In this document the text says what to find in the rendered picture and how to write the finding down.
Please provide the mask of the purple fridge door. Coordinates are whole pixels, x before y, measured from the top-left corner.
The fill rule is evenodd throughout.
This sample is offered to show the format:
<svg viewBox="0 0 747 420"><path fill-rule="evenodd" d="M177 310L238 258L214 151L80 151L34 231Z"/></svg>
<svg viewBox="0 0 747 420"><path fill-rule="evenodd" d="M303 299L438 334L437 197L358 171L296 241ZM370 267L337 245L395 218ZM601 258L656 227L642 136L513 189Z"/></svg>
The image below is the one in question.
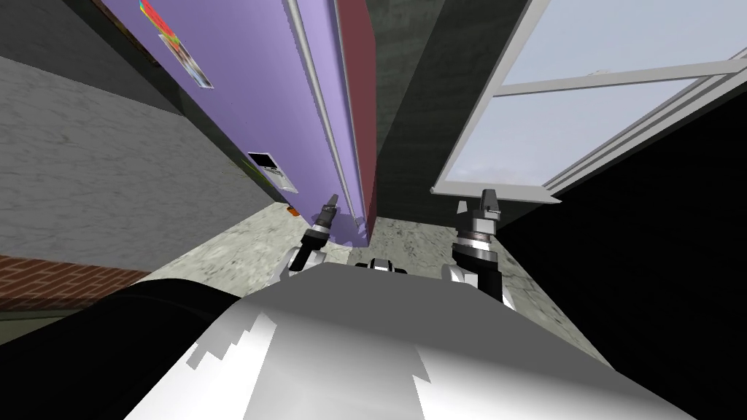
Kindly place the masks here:
<svg viewBox="0 0 747 420"><path fill-rule="evenodd" d="M275 159L298 189L280 193L307 221L338 195L331 238L363 247L365 211L334 0L298 4L359 226L341 191L282 0L148 0L213 89L200 88L185 71L139 0L102 1L244 155Z"/></svg>

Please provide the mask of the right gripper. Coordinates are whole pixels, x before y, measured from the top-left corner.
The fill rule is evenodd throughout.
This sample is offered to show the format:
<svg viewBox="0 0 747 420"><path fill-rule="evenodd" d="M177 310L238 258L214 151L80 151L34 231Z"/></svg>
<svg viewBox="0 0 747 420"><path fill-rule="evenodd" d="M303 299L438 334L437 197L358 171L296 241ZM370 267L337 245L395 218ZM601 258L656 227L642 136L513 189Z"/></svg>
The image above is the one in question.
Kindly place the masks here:
<svg viewBox="0 0 747 420"><path fill-rule="evenodd" d="M500 221L500 209L494 189L483 189L479 209L468 211L466 201L457 204L457 215L466 217L466 230L483 236L493 236Z"/></svg>

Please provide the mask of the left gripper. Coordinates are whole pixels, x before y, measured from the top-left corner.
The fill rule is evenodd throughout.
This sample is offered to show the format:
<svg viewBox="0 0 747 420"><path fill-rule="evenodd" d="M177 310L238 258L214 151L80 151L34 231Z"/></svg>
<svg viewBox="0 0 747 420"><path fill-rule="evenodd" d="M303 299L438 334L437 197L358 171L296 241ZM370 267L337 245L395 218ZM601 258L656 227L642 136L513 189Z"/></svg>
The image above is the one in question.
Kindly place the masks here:
<svg viewBox="0 0 747 420"><path fill-rule="evenodd" d="M321 233L329 233L332 221L337 214L338 195L333 195L330 200L322 207L320 214L312 225L312 230Z"/></svg>

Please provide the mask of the colourful picture magnet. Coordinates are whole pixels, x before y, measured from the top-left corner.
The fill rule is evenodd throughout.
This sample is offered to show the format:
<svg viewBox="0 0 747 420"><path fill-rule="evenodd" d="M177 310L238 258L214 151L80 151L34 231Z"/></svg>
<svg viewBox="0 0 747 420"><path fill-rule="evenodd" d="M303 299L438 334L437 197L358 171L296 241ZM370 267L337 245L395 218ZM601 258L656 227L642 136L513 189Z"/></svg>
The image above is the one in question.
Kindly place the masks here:
<svg viewBox="0 0 747 420"><path fill-rule="evenodd" d="M146 18L157 28L159 38L180 62L185 71L203 89L213 89L213 84L208 80L203 69L199 67L191 54L184 47L177 35L171 30L161 16L155 11L155 8L148 0L139 0L139 9L145 14Z"/></svg>

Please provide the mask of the dark red fridge body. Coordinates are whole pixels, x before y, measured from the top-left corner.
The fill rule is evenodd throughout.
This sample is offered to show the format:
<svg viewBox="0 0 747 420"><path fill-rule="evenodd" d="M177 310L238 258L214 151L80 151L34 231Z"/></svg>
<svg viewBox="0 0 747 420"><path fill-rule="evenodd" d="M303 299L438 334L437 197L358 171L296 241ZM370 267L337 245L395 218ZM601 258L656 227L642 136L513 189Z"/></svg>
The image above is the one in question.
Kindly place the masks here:
<svg viewBox="0 0 747 420"><path fill-rule="evenodd" d="M365 0L334 0L357 169L363 199L367 247L376 221L376 40Z"/></svg>

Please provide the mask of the white framed window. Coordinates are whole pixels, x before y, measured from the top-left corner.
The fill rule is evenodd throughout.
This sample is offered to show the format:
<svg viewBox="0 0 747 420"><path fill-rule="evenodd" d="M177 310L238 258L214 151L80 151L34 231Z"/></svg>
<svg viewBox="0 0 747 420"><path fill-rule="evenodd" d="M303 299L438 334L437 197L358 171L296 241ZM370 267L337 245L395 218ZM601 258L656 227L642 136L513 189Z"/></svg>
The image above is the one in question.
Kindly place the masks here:
<svg viewBox="0 0 747 420"><path fill-rule="evenodd" d="M556 203L747 82L747 0L530 0L432 187Z"/></svg>

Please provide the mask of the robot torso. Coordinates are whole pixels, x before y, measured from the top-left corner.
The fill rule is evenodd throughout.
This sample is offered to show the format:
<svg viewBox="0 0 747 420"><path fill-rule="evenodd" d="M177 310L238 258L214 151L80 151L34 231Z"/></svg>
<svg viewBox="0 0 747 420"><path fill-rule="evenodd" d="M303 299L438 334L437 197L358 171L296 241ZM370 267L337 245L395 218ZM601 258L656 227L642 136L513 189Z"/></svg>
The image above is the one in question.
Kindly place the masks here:
<svg viewBox="0 0 747 420"><path fill-rule="evenodd" d="M694 420L470 284L326 262L229 306L123 420Z"/></svg>

